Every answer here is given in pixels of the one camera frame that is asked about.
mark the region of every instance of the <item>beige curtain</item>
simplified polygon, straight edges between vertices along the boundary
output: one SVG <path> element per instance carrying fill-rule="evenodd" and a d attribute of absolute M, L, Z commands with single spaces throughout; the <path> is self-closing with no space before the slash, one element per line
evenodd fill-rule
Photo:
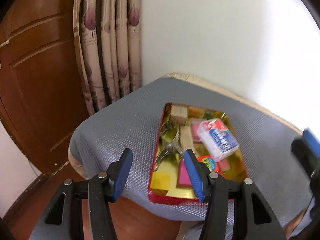
<path fill-rule="evenodd" d="M 74 0 L 74 43 L 90 115 L 140 85 L 141 0 Z"/>

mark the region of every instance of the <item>gray tablecloth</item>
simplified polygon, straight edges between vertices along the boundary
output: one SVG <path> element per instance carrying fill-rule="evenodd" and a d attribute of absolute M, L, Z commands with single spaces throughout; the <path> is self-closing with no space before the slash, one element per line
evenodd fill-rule
<path fill-rule="evenodd" d="M 147 195 L 157 132 L 165 103 L 201 106 L 227 113 L 234 127 L 249 176 L 283 226 L 305 208 L 311 194 L 308 178 L 290 152 L 297 133 L 274 118 L 236 100 L 190 83 L 160 78 L 111 104 L 75 130 L 70 151 L 91 178 L 117 161 L 124 148 L 133 164 L 124 196 L 171 220 L 204 220 L 204 205 L 162 205 Z M 233 206 L 228 224 L 233 223 Z"/>

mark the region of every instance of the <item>brown door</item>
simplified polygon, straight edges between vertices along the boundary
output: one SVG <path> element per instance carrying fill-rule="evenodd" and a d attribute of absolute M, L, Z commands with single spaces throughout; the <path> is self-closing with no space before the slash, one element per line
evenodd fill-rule
<path fill-rule="evenodd" d="M 73 0 L 16 0 L 0 24 L 0 115 L 12 139 L 47 175 L 67 160 L 88 117 L 73 43 Z"/>

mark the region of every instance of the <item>baseboard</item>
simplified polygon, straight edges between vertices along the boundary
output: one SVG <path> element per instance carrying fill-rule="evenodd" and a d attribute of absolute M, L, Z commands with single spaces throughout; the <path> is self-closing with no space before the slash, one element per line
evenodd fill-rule
<path fill-rule="evenodd" d="M 23 205 L 26 200 L 30 198 L 33 193 L 43 185 L 48 178 L 42 173 L 40 174 L 31 184 L 30 186 L 18 197 L 18 199 L 12 204 L 7 213 L 3 217 L 3 222 L 10 227 L 15 221 L 15 218 L 21 212 Z"/>

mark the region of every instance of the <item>blue gripper pad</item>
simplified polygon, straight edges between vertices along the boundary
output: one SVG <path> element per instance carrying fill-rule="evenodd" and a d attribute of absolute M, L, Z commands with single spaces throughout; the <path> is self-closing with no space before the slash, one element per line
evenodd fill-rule
<path fill-rule="evenodd" d="M 190 149 L 184 152 L 183 154 L 184 164 L 186 166 L 193 191 L 195 192 L 195 195 L 199 199 L 199 201 L 203 202 L 205 195 L 204 195 L 202 180 L 196 168 L 196 164 L 198 163 L 198 161 L 194 157 L 196 160 L 196 163 L 194 163 L 194 160 L 191 159 L 191 156 L 190 156 L 191 154 L 194 156 L 194 153 Z"/>
<path fill-rule="evenodd" d="M 133 161 L 132 150 L 125 149 L 118 161 L 118 175 L 114 182 L 114 192 L 112 194 L 112 199 L 117 201 L 121 197 L 124 190 L 124 185 L 127 181 L 131 166 Z"/>
<path fill-rule="evenodd" d="M 320 159 L 320 143 L 309 129 L 305 129 L 302 134 L 303 142 L 308 146 L 313 155 Z"/>

